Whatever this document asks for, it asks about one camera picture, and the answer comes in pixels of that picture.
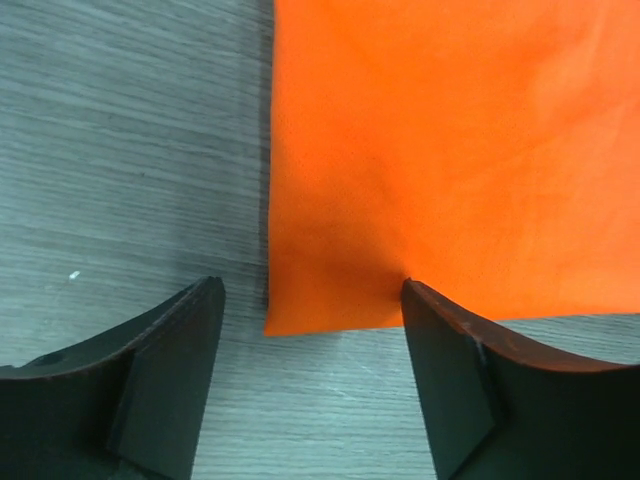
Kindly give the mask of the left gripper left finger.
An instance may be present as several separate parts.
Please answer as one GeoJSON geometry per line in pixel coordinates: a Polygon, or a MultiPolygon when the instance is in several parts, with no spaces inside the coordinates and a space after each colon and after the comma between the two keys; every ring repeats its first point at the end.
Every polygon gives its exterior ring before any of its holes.
{"type": "Polygon", "coordinates": [[[225,306],[205,277],[155,308],[1,369],[5,479],[187,479],[225,306]]]}

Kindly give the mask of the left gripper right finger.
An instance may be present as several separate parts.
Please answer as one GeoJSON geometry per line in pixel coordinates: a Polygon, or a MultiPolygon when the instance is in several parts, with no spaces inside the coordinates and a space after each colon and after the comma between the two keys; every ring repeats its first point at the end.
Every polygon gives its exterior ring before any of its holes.
{"type": "Polygon", "coordinates": [[[440,479],[635,479],[639,369],[576,355],[407,280],[404,329],[440,479]]]}

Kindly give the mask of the orange t shirt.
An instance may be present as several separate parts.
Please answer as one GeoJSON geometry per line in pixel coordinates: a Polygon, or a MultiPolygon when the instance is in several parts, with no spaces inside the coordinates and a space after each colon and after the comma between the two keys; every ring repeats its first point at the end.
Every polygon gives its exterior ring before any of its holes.
{"type": "Polygon", "coordinates": [[[639,309],[635,1],[278,1],[272,336],[639,309]]]}

